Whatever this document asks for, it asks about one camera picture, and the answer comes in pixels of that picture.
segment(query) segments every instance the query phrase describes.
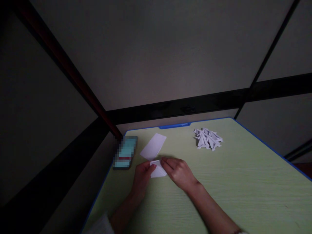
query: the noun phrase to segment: folded paper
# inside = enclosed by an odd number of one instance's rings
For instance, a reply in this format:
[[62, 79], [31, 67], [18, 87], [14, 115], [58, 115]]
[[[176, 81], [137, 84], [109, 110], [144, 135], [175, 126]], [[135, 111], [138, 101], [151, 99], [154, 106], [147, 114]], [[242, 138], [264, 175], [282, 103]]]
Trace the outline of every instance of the folded paper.
[[211, 148], [212, 151], [215, 151], [216, 147], [221, 147], [220, 142], [223, 142], [223, 139], [216, 132], [210, 131], [207, 128], [202, 128], [202, 130], [195, 129], [194, 132], [196, 134], [195, 138], [198, 139], [198, 149], [204, 147], [206, 149]]
[[150, 165], [155, 164], [156, 168], [150, 175], [151, 178], [156, 178], [156, 177], [163, 177], [167, 175], [167, 172], [163, 169], [163, 167], [160, 164], [160, 160], [156, 161], [151, 161]]

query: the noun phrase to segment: wall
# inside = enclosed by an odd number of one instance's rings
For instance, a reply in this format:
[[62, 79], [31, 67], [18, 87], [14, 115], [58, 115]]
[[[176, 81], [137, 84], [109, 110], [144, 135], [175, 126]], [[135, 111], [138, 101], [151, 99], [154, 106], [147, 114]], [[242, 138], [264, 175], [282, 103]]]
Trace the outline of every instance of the wall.
[[108, 110], [250, 86], [291, 0], [31, 0]]
[[[312, 72], [311, 11], [312, 2], [301, 0], [259, 82]], [[311, 139], [311, 119], [312, 94], [248, 102], [237, 118], [283, 156]], [[295, 162], [312, 162], [312, 157]]]
[[116, 148], [117, 140], [109, 132], [41, 234], [80, 231], [110, 168]]
[[97, 117], [12, 12], [3, 25], [1, 206]]

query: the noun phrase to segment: wrist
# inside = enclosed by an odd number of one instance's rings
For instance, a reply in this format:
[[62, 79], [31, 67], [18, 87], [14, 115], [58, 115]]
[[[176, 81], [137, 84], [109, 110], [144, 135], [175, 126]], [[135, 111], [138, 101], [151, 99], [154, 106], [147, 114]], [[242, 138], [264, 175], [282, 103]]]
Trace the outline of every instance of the wrist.
[[189, 186], [188, 189], [186, 189], [184, 192], [189, 196], [193, 197], [196, 194], [199, 194], [202, 190], [205, 190], [205, 187], [199, 182], [196, 181], [194, 184]]

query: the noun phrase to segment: left hand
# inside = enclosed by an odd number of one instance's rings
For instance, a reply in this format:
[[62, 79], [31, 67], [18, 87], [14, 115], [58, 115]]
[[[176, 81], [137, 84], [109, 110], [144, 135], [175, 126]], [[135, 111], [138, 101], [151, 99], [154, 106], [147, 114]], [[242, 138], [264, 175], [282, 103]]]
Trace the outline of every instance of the left hand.
[[136, 172], [134, 174], [134, 180], [130, 196], [133, 196], [138, 202], [141, 202], [145, 196], [145, 190], [150, 180], [150, 175], [155, 170], [156, 165], [150, 162], [144, 162], [136, 166]]

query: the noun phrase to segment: right hand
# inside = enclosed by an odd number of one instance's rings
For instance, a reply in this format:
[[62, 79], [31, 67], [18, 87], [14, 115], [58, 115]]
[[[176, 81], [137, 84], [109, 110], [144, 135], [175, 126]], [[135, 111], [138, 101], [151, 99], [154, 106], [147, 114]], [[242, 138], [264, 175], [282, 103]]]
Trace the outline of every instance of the right hand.
[[187, 163], [182, 159], [162, 158], [161, 165], [173, 182], [186, 193], [200, 184]]

